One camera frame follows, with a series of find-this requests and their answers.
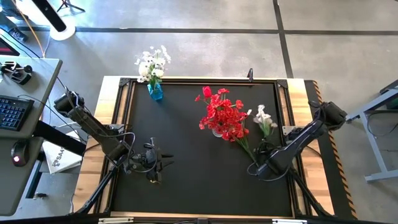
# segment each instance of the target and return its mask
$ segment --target keyboard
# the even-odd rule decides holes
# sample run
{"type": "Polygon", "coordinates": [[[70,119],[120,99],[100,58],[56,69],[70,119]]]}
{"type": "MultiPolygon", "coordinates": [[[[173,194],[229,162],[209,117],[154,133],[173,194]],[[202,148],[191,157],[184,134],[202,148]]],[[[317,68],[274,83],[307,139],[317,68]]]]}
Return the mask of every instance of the keyboard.
{"type": "Polygon", "coordinates": [[[32,109],[33,102],[0,95],[0,129],[19,131],[32,109]]]}

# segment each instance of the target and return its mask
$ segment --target red flower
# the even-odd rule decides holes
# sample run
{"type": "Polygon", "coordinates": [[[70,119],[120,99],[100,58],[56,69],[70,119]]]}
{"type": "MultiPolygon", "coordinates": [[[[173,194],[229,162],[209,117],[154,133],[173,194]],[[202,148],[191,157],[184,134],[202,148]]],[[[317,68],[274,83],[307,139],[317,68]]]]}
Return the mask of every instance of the red flower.
{"type": "Polygon", "coordinates": [[[195,101],[204,100],[208,103],[206,107],[207,116],[202,118],[199,128],[214,129],[217,133],[222,134],[223,139],[233,142],[244,138],[249,133],[249,130],[244,128],[242,124],[248,115],[239,111],[243,107],[242,101],[236,100],[236,104],[233,107],[232,102],[224,98],[223,94],[226,93],[229,93],[229,90],[222,88],[218,90],[218,94],[212,95],[210,87],[204,86],[204,99],[201,99],[199,95],[195,101]]]}
{"type": "Polygon", "coordinates": [[[205,98],[211,97],[211,89],[210,89],[210,86],[205,86],[205,87],[203,87],[203,95],[205,96],[205,98]]]}
{"type": "Polygon", "coordinates": [[[229,90],[227,90],[227,89],[225,89],[225,88],[222,88],[222,89],[219,89],[218,90],[218,94],[223,94],[223,93],[229,93],[229,90]]]}
{"type": "Polygon", "coordinates": [[[242,101],[241,100],[236,100],[236,108],[237,109],[242,109],[242,107],[243,107],[242,101]]]}
{"type": "Polygon", "coordinates": [[[207,111],[208,118],[214,118],[214,116],[216,116],[216,110],[214,108],[211,108],[210,110],[207,111]]]}

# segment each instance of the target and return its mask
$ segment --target glass vase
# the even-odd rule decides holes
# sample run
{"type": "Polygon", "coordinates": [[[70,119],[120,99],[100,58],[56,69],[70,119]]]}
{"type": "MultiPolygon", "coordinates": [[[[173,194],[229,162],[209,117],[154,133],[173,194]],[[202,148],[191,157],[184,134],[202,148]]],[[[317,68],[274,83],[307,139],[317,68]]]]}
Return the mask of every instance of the glass vase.
{"type": "Polygon", "coordinates": [[[163,98],[163,90],[159,83],[155,84],[155,88],[148,84],[148,92],[150,97],[154,100],[161,100],[163,98]]]}
{"type": "Polygon", "coordinates": [[[221,138],[223,136],[223,134],[219,134],[217,133],[216,129],[212,129],[211,132],[214,134],[214,136],[221,138]]]}

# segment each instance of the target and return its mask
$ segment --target gray metal stand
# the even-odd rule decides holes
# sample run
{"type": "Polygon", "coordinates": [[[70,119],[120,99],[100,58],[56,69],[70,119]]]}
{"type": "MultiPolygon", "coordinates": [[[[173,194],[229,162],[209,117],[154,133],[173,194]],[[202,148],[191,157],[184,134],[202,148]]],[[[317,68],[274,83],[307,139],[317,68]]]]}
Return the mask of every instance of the gray metal stand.
{"type": "Polygon", "coordinates": [[[366,134],[368,135],[369,142],[371,143],[374,155],[376,156],[377,163],[379,164],[380,173],[365,176],[366,182],[371,182],[375,180],[388,179],[391,177],[398,177],[398,170],[387,170],[384,160],[381,156],[380,149],[377,146],[374,135],[368,129],[368,111],[375,110],[386,103],[398,98],[398,89],[390,88],[384,92],[381,96],[372,100],[370,103],[364,105],[361,109],[357,110],[355,113],[351,113],[346,116],[346,122],[350,123],[352,120],[361,118],[363,126],[365,127],[366,134]]]}

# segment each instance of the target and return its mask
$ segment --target blue vase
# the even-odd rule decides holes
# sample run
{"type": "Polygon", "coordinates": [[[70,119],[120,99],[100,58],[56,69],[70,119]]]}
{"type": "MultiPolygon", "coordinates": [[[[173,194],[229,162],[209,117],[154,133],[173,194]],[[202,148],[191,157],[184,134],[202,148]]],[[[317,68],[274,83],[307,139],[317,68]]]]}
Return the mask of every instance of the blue vase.
{"type": "Polygon", "coordinates": [[[155,84],[155,88],[148,84],[148,91],[150,97],[154,100],[161,100],[163,98],[163,90],[159,83],[155,84]]]}

